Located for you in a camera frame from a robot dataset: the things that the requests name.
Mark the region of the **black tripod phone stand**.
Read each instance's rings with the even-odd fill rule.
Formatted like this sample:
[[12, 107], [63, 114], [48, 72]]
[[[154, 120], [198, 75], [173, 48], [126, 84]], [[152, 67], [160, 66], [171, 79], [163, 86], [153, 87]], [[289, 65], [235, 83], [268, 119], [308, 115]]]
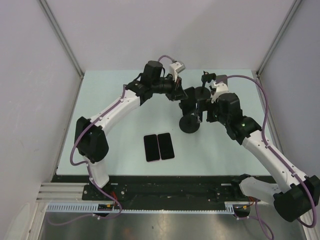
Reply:
[[194, 89], [195, 92], [195, 99], [197, 101], [209, 99], [211, 96], [211, 92], [208, 88], [206, 88], [206, 83], [211, 83], [212, 81], [216, 80], [217, 75], [215, 73], [208, 73], [207, 71], [203, 72], [201, 76], [202, 85], [196, 87]]

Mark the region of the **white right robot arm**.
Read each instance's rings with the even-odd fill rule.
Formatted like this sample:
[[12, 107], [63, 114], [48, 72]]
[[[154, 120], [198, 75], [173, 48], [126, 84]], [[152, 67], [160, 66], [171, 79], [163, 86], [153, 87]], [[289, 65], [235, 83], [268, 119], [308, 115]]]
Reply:
[[262, 127], [253, 118], [243, 115], [235, 93], [223, 93], [217, 99], [198, 99], [195, 114], [201, 119], [203, 112], [207, 112], [207, 122], [221, 123], [227, 135], [252, 153], [275, 180], [271, 184], [243, 174], [233, 180], [231, 196], [237, 201], [250, 196], [271, 204], [288, 222], [311, 211], [313, 221], [307, 227], [313, 228], [317, 221], [320, 179], [315, 175], [307, 176], [276, 149], [265, 137]]

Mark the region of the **white phone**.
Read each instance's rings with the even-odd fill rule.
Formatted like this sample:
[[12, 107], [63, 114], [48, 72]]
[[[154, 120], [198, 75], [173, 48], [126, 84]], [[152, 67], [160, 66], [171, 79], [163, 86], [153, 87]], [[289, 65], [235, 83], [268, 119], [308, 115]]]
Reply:
[[170, 133], [158, 134], [157, 139], [161, 159], [173, 159], [175, 157], [175, 153]]

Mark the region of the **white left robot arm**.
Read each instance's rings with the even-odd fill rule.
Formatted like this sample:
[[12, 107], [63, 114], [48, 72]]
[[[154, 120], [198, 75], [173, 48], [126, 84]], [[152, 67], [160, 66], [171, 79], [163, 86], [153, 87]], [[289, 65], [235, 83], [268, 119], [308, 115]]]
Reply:
[[93, 194], [100, 200], [110, 196], [111, 188], [107, 185], [110, 177], [104, 167], [109, 151], [107, 135], [111, 129], [130, 112], [140, 107], [154, 94], [164, 94], [170, 101], [188, 98], [179, 76], [185, 70], [181, 61], [173, 61], [168, 67], [168, 74], [159, 61], [150, 60], [131, 82], [124, 84], [121, 95], [107, 108], [91, 118], [80, 117], [76, 122], [74, 145], [70, 156], [75, 151], [83, 157], [79, 164], [85, 164], [89, 180], [94, 185]]

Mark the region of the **pink phone black screen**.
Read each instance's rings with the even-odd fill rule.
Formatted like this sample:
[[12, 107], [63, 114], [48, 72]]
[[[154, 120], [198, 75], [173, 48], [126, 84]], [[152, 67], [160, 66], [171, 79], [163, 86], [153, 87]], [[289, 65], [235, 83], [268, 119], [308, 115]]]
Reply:
[[158, 138], [156, 134], [145, 135], [143, 137], [145, 158], [148, 163], [160, 160]]

